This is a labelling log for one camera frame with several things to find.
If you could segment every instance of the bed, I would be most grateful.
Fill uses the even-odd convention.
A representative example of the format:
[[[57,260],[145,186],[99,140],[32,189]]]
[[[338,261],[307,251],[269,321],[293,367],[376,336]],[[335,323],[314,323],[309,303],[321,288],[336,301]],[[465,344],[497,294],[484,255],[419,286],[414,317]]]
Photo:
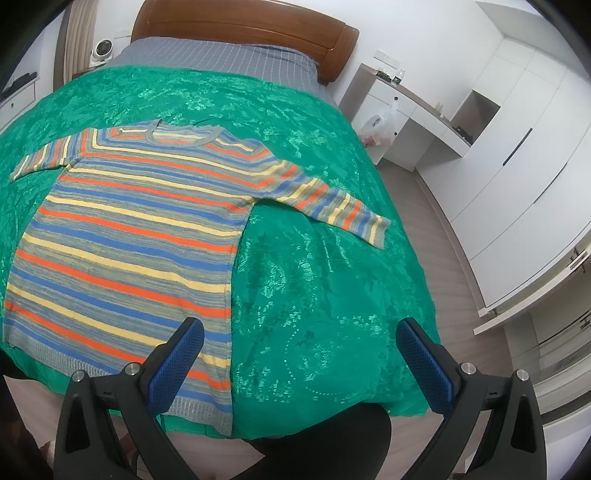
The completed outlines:
[[[326,89],[357,37],[335,18],[282,2],[147,0],[131,45],[108,68],[65,85],[0,136],[3,299],[18,241],[59,173],[8,184],[20,158],[88,127],[219,124],[392,222],[378,251],[275,202],[255,206],[232,273],[232,436],[294,433],[360,401],[424,414],[394,330],[412,316],[437,340],[433,302],[375,168]],[[1,346],[31,378],[65,391],[72,372],[39,362],[33,340],[4,334]],[[169,431],[220,437],[171,413]]]

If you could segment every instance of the floor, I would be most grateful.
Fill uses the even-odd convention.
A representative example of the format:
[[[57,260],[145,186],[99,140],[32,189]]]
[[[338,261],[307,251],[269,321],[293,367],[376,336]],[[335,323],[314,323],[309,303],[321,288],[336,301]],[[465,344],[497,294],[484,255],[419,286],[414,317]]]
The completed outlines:
[[[474,299],[452,245],[415,174],[387,160],[382,160],[377,169],[424,268],[443,345],[459,362],[470,361],[487,374],[509,375],[511,357],[504,331],[493,330],[478,337],[472,333],[480,324]],[[61,397],[38,382],[8,379],[8,383],[37,443],[43,445],[54,439]],[[40,404],[47,408],[40,411]],[[441,417],[431,412],[425,417],[393,418],[391,446],[378,478],[400,479],[440,422]],[[485,422],[486,416],[482,415],[459,465],[476,449]],[[258,452],[241,440],[212,440],[182,433],[171,434],[171,439],[202,479],[214,478],[212,472],[217,473],[217,480],[228,479],[260,458]]]

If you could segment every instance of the blue textured pad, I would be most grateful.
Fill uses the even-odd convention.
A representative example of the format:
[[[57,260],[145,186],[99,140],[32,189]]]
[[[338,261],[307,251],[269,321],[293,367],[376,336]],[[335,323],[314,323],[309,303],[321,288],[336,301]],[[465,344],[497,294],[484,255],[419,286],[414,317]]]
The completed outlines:
[[[444,416],[450,414],[454,408],[453,383],[405,320],[396,328],[396,344],[431,410]]]
[[[152,415],[168,411],[205,339],[200,320],[195,320],[174,346],[148,384],[147,405]]]

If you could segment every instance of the bed sheet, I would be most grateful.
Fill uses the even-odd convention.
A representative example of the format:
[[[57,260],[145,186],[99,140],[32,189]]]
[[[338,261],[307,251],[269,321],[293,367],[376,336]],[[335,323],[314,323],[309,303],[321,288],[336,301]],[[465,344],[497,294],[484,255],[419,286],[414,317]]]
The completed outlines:
[[[8,183],[24,155],[87,127],[162,118],[218,124],[345,190],[392,222],[385,249],[273,201],[253,208],[232,271],[233,435],[285,435],[360,401],[392,415],[427,403],[395,346],[417,319],[435,341],[424,273],[384,185],[338,110],[307,93],[245,76],[126,66],[99,69],[42,99],[0,135],[0,295],[16,246],[59,170]],[[63,393],[68,375],[33,350],[1,345],[29,376]],[[217,436],[169,416],[167,429]]]
[[[327,88],[317,81],[316,62],[288,47],[147,37],[125,47],[106,67],[124,65],[237,73],[311,93],[336,106]]]

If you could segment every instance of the striped sweater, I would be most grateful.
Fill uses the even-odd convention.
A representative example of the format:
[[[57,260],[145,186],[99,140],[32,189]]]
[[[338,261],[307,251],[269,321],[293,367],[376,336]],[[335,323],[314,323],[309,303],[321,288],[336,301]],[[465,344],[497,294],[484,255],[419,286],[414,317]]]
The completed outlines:
[[[65,167],[16,251],[3,339],[70,375],[142,362],[187,316],[203,350],[170,413],[232,431],[230,280],[253,204],[274,199],[383,248],[389,220],[221,127],[160,121],[53,141],[11,180]]]

